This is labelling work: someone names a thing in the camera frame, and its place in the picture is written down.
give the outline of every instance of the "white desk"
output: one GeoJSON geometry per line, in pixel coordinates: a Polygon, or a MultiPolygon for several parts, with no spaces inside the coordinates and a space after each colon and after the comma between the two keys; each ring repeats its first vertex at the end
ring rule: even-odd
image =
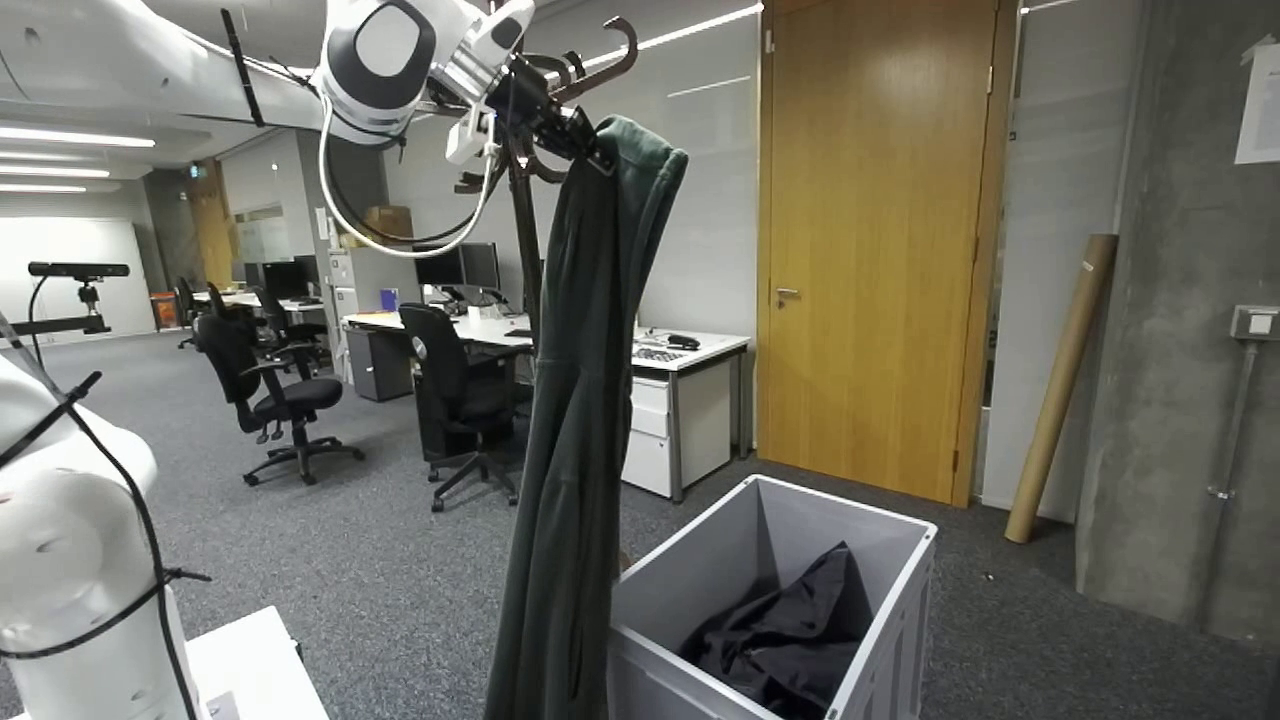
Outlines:
{"type": "MultiPolygon", "coordinates": [[[[258,310],[263,304],[255,300],[255,290],[219,290],[222,304],[235,304],[235,307],[250,307],[258,310]]],[[[324,324],[324,304],[314,300],[282,300],[279,297],[279,307],[297,318],[297,324],[324,324]]]]}
{"type": "MultiPolygon", "coordinates": [[[[346,324],[404,333],[394,310],[346,317],[346,324]]],[[[454,318],[469,345],[530,348],[526,317],[454,318]]],[[[733,458],[735,387],[748,334],[654,328],[632,345],[632,441],[625,480],[681,501],[685,488],[733,458]],[[667,334],[692,334],[699,348],[681,351],[667,334]]]]}
{"type": "Polygon", "coordinates": [[[328,720],[274,606],[186,640],[186,669],[213,720],[328,720]]]}

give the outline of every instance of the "wooden door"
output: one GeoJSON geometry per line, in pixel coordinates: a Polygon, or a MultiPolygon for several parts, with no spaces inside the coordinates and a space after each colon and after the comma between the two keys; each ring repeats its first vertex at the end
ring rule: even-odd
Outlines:
{"type": "Polygon", "coordinates": [[[229,287],[235,277],[235,229],[215,160],[203,160],[203,174],[191,185],[191,230],[199,251],[199,287],[203,278],[229,287]]]}
{"type": "Polygon", "coordinates": [[[965,503],[998,0],[775,0],[765,29],[760,451],[965,503]]]}

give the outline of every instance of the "door handle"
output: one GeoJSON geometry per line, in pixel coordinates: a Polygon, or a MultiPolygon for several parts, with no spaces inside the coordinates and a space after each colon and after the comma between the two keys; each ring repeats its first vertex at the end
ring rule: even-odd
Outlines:
{"type": "Polygon", "coordinates": [[[775,307],[800,304],[800,287],[775,287],[775,290],[772,290],[772,304],[775,304],[775,307]]]}

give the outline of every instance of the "plastic storage box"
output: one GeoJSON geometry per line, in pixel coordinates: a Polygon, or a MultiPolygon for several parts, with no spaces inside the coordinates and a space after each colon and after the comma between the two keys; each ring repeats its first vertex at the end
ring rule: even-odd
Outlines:
{"type": "Polygon", "coordinates": [[[793,585],[846,543],[874,621],[855,646],[827,720],[920,715],[929,573],[936,524],[855,501],[748,475],[717,507],[625,573],[611,596],[611,720],[775,720],[674,646],[708,614],[775,573],[793,585]]]}

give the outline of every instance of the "hanging garment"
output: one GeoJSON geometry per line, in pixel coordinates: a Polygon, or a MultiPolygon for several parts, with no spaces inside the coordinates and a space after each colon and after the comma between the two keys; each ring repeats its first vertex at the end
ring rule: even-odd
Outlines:
{"type": "Polygon", "coordinates": [[[775,576],[755,579],[703,621],[681,657],[775,715],[824,720],[873,614],[855,560],[835,543],[789,586],[775,576]]]}
{"type": "Polygon", "coordinates": [[[632,318],[688,157],[598,126],[553,224],[518,519],[489,720],[598,720],[632,425],[632,318]]]}

